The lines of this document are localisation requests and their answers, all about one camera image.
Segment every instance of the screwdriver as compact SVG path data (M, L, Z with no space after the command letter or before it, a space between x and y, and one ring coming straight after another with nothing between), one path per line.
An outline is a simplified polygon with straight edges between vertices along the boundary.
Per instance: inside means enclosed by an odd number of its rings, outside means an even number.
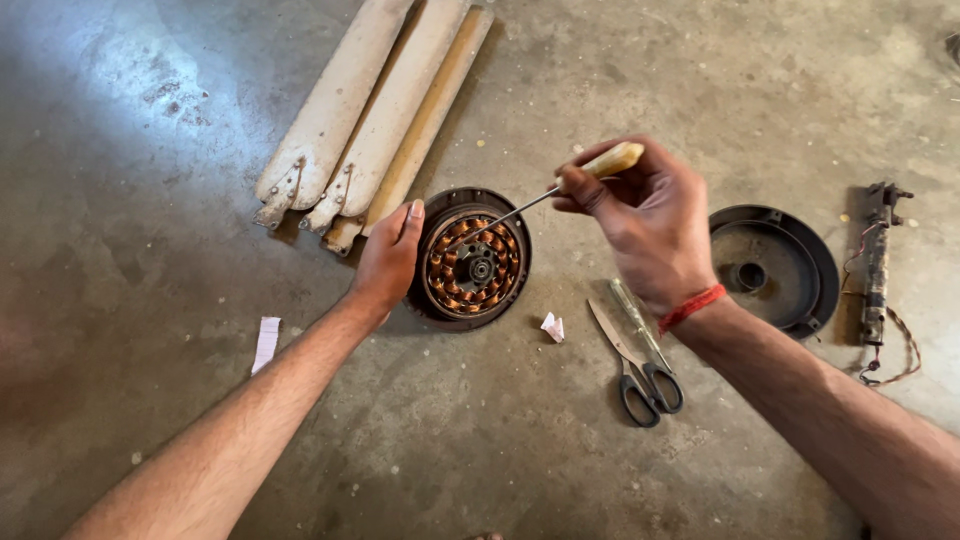
M610 150L597 156L596 158L594 158L593 160L591 160L589 163L587 163L581 168L583 168L589 174L597 177L598 179L603 180L604 178L609 177L610 175L614 175L620 171L625 171L630 167L633 167L634 165L636 165L636 162L640 159L640 156L642 155L643 155L642 144L639 144L636 142L621 142L620 144L617 144ZM566 189L564 188L563 177L558 176L556 183L557 183L557 187L554 187L553 189L547 191L546 193L542 194L540 197L537 197L533 201L530 201L529 203L523 205L522 207L508 213L507 215L497 219L496 221L493 221L487 227L484 227L479 231L474 231L473 233L470 233L464 236L462 239L456 242L453 242L452 244L447 246L446 251L451 251L459 248L460 246L466 244L468 241L470 241L471 239L473 239L475 236L482 233L483 231L490 229L497 223L500 223L501 221L508 219L511 216L521 213L522 211L530 208L536 203L542 201L543 199L550 197L554 193L566 193Z
M620 301L620 305L623 306L623 310L630 315L630 320L634 321L636 325L636 332L643 336L643 339L646 339L647 345L653 350L654 353L657 353L657 356L660 357L660 361L663 362L663 367L667 369L670 373L673 373L673 368L670 367L670 364L667 363L666 358L663 357L663 353L660 352L660 346L657 345L657 340L654 339L654 335L650 333L650 329L647 328L647 324L643 322L643 316L640 315L640 308L636 306L634 302L634 294L627 290L627 287L623 284L620 278L613 278L610 280L610 288L613 289L613 295L616 296L616 299Z

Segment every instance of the forearm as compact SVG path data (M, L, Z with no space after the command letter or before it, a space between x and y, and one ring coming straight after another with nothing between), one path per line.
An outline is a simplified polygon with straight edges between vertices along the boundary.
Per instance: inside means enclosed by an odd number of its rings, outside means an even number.
M345 298L257 376L114 487L68 538L226 538L379 315Z
M674 334L713 366L884 538L960 537L960 443L729 297Z

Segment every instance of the scissors blade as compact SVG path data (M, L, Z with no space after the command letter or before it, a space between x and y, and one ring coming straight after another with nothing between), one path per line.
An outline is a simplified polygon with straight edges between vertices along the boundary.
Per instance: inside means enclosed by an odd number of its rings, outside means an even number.
M597 322L600 323L600 328L603 330L603 333L607 335L607 339L610 340L616 351L634 364L640 365L642 362L637 360L636 357L627 350L627 346L624 345L623 340L620 339L620 334L616 333L616 330L613 329L610 319L607 318L607 315L603 314L603 311L600 310L600 306L595 304L591 299L587 299L587 302L590 304L590 310L593 311L593 316L596 317Z

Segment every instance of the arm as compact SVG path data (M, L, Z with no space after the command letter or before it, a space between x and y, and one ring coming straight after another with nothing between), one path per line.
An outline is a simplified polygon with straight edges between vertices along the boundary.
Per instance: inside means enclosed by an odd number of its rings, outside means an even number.
M730 297L673 330L883 538L960 535L957 438L844 375Z
M646 153L603 184L577 165L622 140ZM637 135L558 170L554 208L596 218L624 281L662 317L717 283L704 180ZM713 366L883 538L960 538L960 441L845 376L730 297L674 334Z
M333 374L406 293L422 224L419 200L381 221L347 296L111 489L66 538L226 538Z

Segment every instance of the red thread bracelet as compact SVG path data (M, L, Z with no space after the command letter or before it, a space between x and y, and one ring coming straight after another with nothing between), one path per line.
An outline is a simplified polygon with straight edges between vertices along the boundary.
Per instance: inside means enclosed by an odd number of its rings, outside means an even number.
M663 337L672 327L682 323L685 318L692 315L698 309L703 309L725 294L727 294L727 289L718 283L679 306L674 307L672 311L664 315L663 318L657 322L657 330L660 331L660 337Z

